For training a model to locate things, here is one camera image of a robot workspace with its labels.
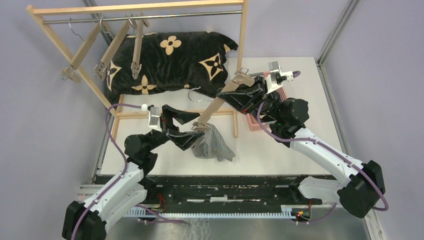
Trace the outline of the wooden hanger with grey underwear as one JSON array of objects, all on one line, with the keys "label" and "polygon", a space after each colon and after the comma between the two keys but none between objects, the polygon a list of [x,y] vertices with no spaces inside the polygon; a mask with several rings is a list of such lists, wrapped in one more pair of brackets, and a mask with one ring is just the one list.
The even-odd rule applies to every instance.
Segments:
[{"label": "wooden hanger with grey underwear", "polygon": [[[242,67],[237,70],[234,74],[234,78],[230,80],[225,87],[221,90],[220,93],[233,92],[235,91],[241,84],[251,87],[255,80],[253,77],[248,75],[248,69],[246,67]],[[200,115],[200,117],[195,121],[192,125],[192,130],[195,131],[206,131],[207,123],[210,120],[213,113],[218,111],[221,106],[225,102],[219,97],[215,97],[215,99],[209,104],[209,106],[204,110],[204,112]]]}]

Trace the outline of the grey striped underwear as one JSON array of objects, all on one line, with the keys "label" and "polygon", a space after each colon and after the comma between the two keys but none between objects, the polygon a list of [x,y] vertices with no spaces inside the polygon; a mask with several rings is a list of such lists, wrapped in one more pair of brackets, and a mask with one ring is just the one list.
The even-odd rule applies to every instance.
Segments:
[{"label": "grey striped underwear", "polygon": [[236,154],[228,147],[219,130],[213,124],[207,127],[204,135],[191,146],[193,155],[198,159],[232,162]]}]

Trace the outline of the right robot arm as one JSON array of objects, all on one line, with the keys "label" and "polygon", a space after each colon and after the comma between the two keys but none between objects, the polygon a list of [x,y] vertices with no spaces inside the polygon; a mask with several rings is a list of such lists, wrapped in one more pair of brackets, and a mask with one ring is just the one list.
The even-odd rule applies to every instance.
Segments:
[{"label": "right robot arm", "polygon": [[217,98],[241,114],[250,114],[276,142],[308,157],[329,172],[334,179],[300,176],[289,189],[289,198],[296,204],[307,199],[320,199],[341,204],[351,215],[364,218],[370,210],[385,212],[389,204],[381,166],[345,154],[319,138],[305,123],[309,119],[309,103],[301,98],[281,99],[269,92],[264,81],[241,90],[219,92]]}]

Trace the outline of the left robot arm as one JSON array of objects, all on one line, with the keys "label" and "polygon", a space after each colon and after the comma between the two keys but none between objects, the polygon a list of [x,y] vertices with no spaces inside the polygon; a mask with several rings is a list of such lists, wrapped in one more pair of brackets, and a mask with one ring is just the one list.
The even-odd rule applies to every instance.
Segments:
[{"label": "left robot arm", "polygon": [[119,149],[123,167],[100,190],[82,202],[73,201],[66,209],[61,236],[66,240],[104,240],[109,230],[137,204],[156,200],[154,180],[148,178],[158,154],[152,151],[168,141],[185,151],[204,135],[202,131],[181,132],[174,121],[184,125],[200,116],[167,104],[137,106],[147,113],[150,132],[132,134]]}]

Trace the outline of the empty wooden clip hanger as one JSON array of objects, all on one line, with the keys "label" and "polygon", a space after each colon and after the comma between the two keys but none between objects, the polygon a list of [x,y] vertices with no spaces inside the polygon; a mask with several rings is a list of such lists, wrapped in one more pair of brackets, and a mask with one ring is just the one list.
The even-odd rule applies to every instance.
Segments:
[{"label": "empty wooden clip hanger", "polygon": [[84,58],[87,56],[91,47],[95,43],[97,35],[102,31],[109,34],[110,30],[111,26],[108,23],[102,23],[101,19],[94,25],[86,38],[82,38],[80,35],[78,35],[82,40],[82,44],[71,58],[69,65],[61,70],[60,73],[63,80],[71,79],[76,83],[81,81],[81,77],[75,71],[81,66]]}]

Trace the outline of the pink perforated plastic basket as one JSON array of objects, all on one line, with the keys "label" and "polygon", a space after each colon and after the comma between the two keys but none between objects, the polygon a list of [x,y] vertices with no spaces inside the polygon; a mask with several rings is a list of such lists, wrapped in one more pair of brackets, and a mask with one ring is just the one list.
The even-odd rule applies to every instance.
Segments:
[{"label": "pink perforated plastic basket", "polygon": [[271,113],[271,110],[275,109],[275,105],[279,102],[283,102],[287,99],[286,92],[283,88],[283,84],[277,83],[277,78],[280,74],[278,72],[265,71],[250,74],[255,81],[259,81],[265,87],[265,100],[266,103],[262,107],[261,113],[259,115],[260,123],[257,121],[257,109],[259,104],[263,101],[263,98],[260,97],[258,103],[255,105],[255,109],[247,113],[247,123],[250,131],[257,131],[261,129],[261,125],[266,128],[270,128],[270,124],[275,123],[277,120],[274,117],[274,113]]}]

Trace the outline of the black blanket with cream flowers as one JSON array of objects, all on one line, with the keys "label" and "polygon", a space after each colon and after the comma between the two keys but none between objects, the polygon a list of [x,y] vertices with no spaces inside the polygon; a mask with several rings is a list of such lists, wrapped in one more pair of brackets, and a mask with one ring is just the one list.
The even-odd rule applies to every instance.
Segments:
[{"label": "black blanket with cream flowers", "polygon": [[141,70],[133,77],[136,37],[127,35],[106,70],[106,98],[111,104],[120,95],[153,95],[195,89],[214,98],[225,86],[226,54],[238,44],[214,31],[147,33],[142,37]]}]

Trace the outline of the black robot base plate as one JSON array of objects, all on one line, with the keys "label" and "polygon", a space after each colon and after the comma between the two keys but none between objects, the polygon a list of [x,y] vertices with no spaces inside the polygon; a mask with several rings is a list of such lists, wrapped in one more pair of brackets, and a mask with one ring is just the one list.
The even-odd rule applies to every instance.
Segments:
[{"label": "black robot base plate", "polygon": [[278,213],[281,206],[318,206],[295,189],[294,175],[150,175],[145,205],[162,204],[168,214]]}]

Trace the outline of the wooden clothes rack frame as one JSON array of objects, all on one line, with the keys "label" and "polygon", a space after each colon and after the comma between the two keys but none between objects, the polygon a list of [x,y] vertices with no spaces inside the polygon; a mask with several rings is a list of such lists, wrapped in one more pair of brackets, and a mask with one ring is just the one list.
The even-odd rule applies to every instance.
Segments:
[{"label": "wooden clothes rack frame", "polygon": [[[247,25],[247,12],[248,12],[248,0],[192,0],[192,1],[174,1],[174,2],[158,2],[158,3],[138,3],[138,4],[121,4],[121,5],[103,5],[103,6],[84,6],[84,7],[68,7],[68,8],[35,8],[33,5],[28,5],[26,11],[34,19],[34,21],[40,26],[43,32],[47,35],[50,41],[56,46],[56,48],[70,63],[71,58],[74,54],[69,50],[66,44],[61,40],[57,33],[50,27],[50,25],[43,24],[45,19],[43,16],[62,16],[62,15],[80,15],[80,14],[102,14],[102,13],[118,13],[118,12],[131,12],[138,11],[141,16],[143,11],[149,10],[162,10],[162,9],[184,9],[184,8],[206,8],[206,7],[222,7],[222,6],[241,6],[241,23],[240,23],[240,34],[239,44],[237,50],[237,66],[236,70],[242,68],[243,52],[245,43],[245,32]],[[80,66],[75,71],[81,79],[83,79],[90,89],[97,95],[106,108],[111,107],[111,103],[107,100],[106,96],[100,91],[95,85],[92,78],[88,75],[86,70]],[[109,136],[112,140],[116,140],[120,120],[124,119],[137,119],[147,117],[146,114],[136,114],[135,112],[122,112],[122,108],[119,106],[116,109],[111,108],[110,112],[106,114],[106,133],[110,133]],[[234,137],[238,138],[238,119],[235,110],[221,111],[219,109],[212,115],[218,115],[225,113],[226,115],[232,115],[234,123]],[[112,130],[110,130],[108,124],[109,114],[114,117]]]}]

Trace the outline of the grey metal corner rail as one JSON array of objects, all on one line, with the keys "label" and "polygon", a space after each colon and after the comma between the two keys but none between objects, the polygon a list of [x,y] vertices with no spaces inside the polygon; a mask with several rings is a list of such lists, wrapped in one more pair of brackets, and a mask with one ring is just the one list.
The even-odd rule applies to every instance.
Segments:
[{"label": "grey metal corner rail", "polygon": [[339,39],[343,35],[346,26],[349,24],[349,21],[351,20],[360,3],[360,0],[347,1],[341,14],[336,20],[334,27],[330,31],[328,38],[318,55],[318,58],[315,61],[331,117],[335,126],[338,141],[340,143],[341,150],[346,154],[351,153],[351,148],[349,146],[343,121],[340,116],[340,104],[338,104],[336,89],[334,88],[336,86],[335,77],[338,76],[337,67],[339,64],[336,63],[333,52],[337,47]]}]

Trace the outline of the metal clothes rail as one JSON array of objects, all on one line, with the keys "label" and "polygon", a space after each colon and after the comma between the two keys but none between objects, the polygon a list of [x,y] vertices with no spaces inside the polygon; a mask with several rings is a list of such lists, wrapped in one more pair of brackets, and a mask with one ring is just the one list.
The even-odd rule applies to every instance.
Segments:
[{"label": "metal clothes rail", "polygon": [[152,20],[152,19],[168,19],[168,18],[184,18],[184,17],[206,17],[221,15],[241,15],[241,10],[234,11],[214,11],[214,12],[196,12],[196,13],[178,13],[178,14],[162,14],[162,15],[146,15],[146,16],[122,16],[122,17],[101,17],[101,18],[84,18],[84,19],[62,19],[62,20],[43,20],[44,25],[59,25],[67,23],[99,23],[99,22],[117,22],[125,20]]}]

